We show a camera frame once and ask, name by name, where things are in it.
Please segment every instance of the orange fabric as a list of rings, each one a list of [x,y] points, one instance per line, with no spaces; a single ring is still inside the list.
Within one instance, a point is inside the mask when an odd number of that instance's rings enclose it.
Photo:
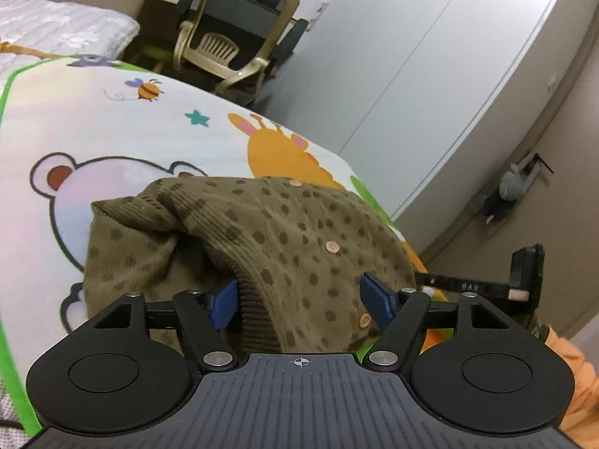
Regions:
[[[428,329],[426,331],[426,338],[424,339],[422,350],[426,351],[431,346],[435,346],[435,344],[439,344],[441,341],[443,341],[443,338],[437,329]]]
[[[61,55],[48,54],[47,52],[41,52],[36,49],[30,49],[29,47],[21,47],[20,45],[13,45],[10,42],[0,43],[0,52],[6,52],[8,54],[33,55],[34,57],[39,57],[40,59],[61,57]]]
[[[574,396],[559,428],[584,449],[599,449],[599,377],[591,363],[570,341],[549,332],[547,346],[568,363],[574,373]]]

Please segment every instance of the office chair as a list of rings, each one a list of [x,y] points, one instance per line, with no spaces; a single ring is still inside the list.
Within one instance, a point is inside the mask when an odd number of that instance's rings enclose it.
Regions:
[[[279,42],[300,1],[276,0],[276,5],[265,5],[252,0],[252,4],[266,9],[276,17],[265,37],[256,36],[257,40],[244,42],[240,41],[244,39],[239,34],[235,35],[234,25],[220,22],[215,27],[216,19],[205,13],[208,0],[200,0],[197,14],[193,19],[189,18],[193,1],[180,0],[177,4],[181,22],[173,67],[181,70],[188,62],[221,79],[212,92],[239,104],[248,104],[258,96],[264,78],[293,53],[308,25],[306,20],[296,21]],[[245,56],[239,59],[240,51],[243,50],[246,50]]]

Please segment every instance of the green border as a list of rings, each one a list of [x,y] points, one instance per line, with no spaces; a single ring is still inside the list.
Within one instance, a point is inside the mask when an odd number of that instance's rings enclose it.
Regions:
[[[35,410],[29,402],[29,397],[23,387],[21,377],[14,366],[14,361],[10,355],[8,342],[4,335],[4,328],[0,322],[0,378],[4,382],[4,387],[13,402],[14,410],[17,412],[17,418],[23,424],[25,433],[32,437],[41,430],[40,422],[35,415]]]
[[[46,64],[47,62],[54,61],[60,59],[62,57],[57,57],[56,59],[48,59],[40,62],[35,62],[34,64],[26,65],[25,67],[19,67],[17,70],[13,71],[10,76],[8,76],[6,85],[4,86],[4,91],[2,91],[2,96],[0,97],[0,123],[2,120],[2,115],[4,115],[4,107],[6,106],[6,101],[8,99],[8,91],[10,91],[11,86],[13,85],[14,79],[26,70],[29,70],[33,67],[37,67],[40,64]],[[27,392],[25,391],[25,387],[23,386],[23,382],[21,377],[19,376],[19,372],[17,371],[13,358],[10,354],[10,347],[8,346],[8,341],[6,339],[6,335],[4,333],[4,327],[2,325],[2,320],[0,319],[0,378],[4,383],[4,387],[10,397],[10,401],[14,406],[14,410],[17,413],[17,418],[20,423],[23,424],[23,429],[25,429],[25,433],[32,437],[41,430],[40,422],[38,421],[37,416],[35,415],[35,410],[29,402],[29,397],[27,396]]]

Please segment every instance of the gray plush toy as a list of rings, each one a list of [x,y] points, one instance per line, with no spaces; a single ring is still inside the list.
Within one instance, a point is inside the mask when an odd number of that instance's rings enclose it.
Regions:
[[[541,156],[534,152],[519,163],[511,164],[510,169],[501,177],[499,187],[484,202],[483,213],[487,216],[487,224],[500,221],[511,213],[516,202],[526,194],[541,171],[541,164],[553,174]]]

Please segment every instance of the sweater button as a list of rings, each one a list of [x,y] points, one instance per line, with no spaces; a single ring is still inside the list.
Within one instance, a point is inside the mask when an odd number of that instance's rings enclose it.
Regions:
[[[359,321],[360,328],[366,329],[370,325],[372,320],[373,320],[373,318],[370,317],[370,314],[362,314],[360,321]]]
[[[329,253],[339,253],[339,245],[336,241],[327,241],[325,248]]]

